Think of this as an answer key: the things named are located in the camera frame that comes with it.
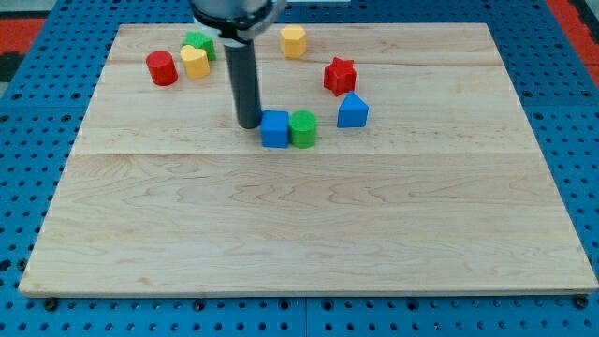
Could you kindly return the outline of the grey robot arm flange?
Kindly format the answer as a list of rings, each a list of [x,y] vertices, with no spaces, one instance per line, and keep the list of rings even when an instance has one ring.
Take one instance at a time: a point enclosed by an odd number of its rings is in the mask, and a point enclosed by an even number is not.
[[[229,47],[249,44],[285,10],[286,0],[190,0],[199,30]]]

